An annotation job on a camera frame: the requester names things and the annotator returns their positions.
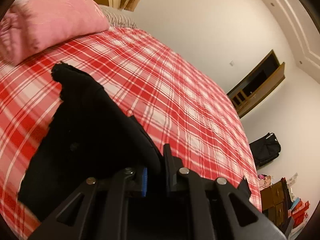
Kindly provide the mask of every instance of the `plaid bedsheet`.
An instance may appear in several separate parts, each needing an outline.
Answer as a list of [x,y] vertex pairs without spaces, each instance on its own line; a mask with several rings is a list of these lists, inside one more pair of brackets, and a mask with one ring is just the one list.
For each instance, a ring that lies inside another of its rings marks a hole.
[[60,104],[51,68],[64,61],[102,84],[162,152],[202,177],[223,176],[235,187],[243,175],[261,210],[257,173],[230,100],[210,78],[138,29],[112,28],[51,47],[17,67],[0,62],[0,213],[22,239],[39,225],[17,192]]

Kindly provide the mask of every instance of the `pink pillow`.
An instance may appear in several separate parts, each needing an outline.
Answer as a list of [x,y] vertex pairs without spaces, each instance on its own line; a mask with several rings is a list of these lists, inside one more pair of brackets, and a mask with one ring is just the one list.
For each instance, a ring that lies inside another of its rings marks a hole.
[[0,22],[0,55],[17,65],[52,45],[109,27],[93,0],[15,0]]

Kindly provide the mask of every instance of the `striped pillow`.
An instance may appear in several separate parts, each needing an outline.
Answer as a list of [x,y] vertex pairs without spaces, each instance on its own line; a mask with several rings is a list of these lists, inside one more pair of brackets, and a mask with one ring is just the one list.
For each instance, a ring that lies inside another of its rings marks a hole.
[[132,18],[125,15],[118,9],[106,6],[99,5],[101,11],[106,15],[109,23],[113,27],[122,27],[122,28],[137,28],[136,23]]

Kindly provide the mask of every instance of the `silver bolt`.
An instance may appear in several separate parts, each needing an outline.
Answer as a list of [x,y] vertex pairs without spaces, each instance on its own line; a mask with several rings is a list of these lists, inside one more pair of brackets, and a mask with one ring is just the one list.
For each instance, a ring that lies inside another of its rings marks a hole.
[[186,168],[186,167],[182,167],[182,168],[179,169],[179,172],[181,174],[188,174],[190,172],[190,170],[188,168]]
[[97,181],[96,181],[96,179],[95,179],[94,177],[90,177],[90,178],[87,178],[86,182],[87,182],[87,184],[89,184],[89,185],[93,185],[93,184],[95,184]]
[[217,183],[219,185],[226,185],[227,184],[227,180],[225,178],[223,178],[223,177],[219,177],[219,178],[217,178]]
[[133,169],[132,168],[125,168],[124,169],[124,174],[129,175],[129,174],[132,174],[132,173],[133,173]]

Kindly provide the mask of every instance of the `black backpack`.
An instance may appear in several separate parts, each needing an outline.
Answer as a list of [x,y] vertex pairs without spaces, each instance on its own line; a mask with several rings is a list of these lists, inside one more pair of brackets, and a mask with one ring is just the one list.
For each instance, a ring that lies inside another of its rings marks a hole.
[[279,156],[281,146],[274,133],[267,133],[264,137],[249,144],[256,167],[263,166]]

